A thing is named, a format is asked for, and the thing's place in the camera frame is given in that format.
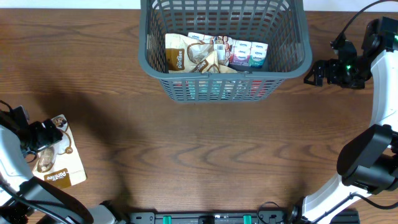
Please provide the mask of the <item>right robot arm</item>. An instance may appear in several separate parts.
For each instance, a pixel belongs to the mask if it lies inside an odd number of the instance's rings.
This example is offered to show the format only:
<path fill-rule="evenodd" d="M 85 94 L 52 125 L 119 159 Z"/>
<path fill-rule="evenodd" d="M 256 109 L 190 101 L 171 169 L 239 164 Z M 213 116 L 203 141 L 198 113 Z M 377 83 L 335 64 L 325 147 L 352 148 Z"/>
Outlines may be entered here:
<path fill-rule="evenodd" d="M 345 209 L 358 200 L 381 210 L 397 204 L 378 205 L 369 197 L 397 189 L 397 20 L 371 21 L 362 43 L 363 54 L 341 32 L 331 42 L 336 59 L 319 60 L 304 83 L 362 90 L 372 79 L 373 107 L 369 127 L 341 150 L 336 174 L 314 194 L 292 206 L 286 223 L 354 223 Z"/>

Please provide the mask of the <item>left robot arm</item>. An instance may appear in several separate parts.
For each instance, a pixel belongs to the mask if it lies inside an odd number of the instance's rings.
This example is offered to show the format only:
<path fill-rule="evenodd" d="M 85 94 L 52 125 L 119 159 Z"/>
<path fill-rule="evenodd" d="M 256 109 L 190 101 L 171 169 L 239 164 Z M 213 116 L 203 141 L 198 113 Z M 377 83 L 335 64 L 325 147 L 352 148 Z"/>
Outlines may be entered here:
<path fill-rule="evenodd" d="M 64 115 L 29 122 L 22 107 L 1 111 L 1 223 L 129 223 L 110 201 L 86 208 L 63 191 L 86 180 Z"/>

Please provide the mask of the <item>mint green wipes packet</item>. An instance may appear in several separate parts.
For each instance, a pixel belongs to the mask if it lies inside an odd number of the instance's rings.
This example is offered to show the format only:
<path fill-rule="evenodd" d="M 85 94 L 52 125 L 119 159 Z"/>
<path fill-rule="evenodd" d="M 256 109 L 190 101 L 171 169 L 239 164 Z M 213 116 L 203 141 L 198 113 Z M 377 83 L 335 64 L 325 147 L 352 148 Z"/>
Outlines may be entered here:
<path fill-rule="evenodd" d="M 211 85 L 206 81 L 199 81 L 198 85 L 195 86 L 193 82 L 187 82 L 188 89 L 191 95 L 198 92 L 199 98 L 210 97 L 210 98 L 229 98 L 231 95 L 235 94 L 241 96 L 249 82 L 245 81 L 214 81 Z"/>

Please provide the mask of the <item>Kleenex tissue multipack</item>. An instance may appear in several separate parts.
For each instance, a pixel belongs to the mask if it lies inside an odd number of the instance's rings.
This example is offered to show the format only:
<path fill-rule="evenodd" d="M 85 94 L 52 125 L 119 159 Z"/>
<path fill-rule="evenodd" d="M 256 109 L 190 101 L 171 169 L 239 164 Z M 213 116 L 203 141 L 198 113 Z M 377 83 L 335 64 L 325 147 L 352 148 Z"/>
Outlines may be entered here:
<path fill-rule="evenodd" d="M 268 45 L 261 42 L 236 40 L 228 36 L 210 36 L 189 32 L 188 37 L 211 44 L 223 65 L 261 68 L 265 62 Z"/>

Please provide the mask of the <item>dried mushroom bag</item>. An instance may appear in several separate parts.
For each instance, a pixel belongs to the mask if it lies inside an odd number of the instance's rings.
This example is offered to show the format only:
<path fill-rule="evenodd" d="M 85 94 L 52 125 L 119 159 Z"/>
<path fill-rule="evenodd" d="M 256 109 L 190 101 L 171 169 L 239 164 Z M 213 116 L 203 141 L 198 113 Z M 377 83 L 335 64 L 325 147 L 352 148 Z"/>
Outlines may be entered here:
<path fill-rule="evenodd" d="M 39 160 L 32 173 L 45 182 L 64 189 L 84 182 L 87 176 L 66 117 L 58 115 L 52 118 L 52 122 L 63 134 L 62 140 L 39 152 Z"/>
<path fill-rule="evenodd" d="M 201 59 L 191 70 L 192 73 L 237 73 L 236 70 L 218 63 L 217 51 L 210 52 Z"/>
<path fill-rule="evenodd" d="M 211 44 L 181 34 L 165 35 L 165 53 L 169 73 L 192 73 L 190 70 L 214 50 Z"/>

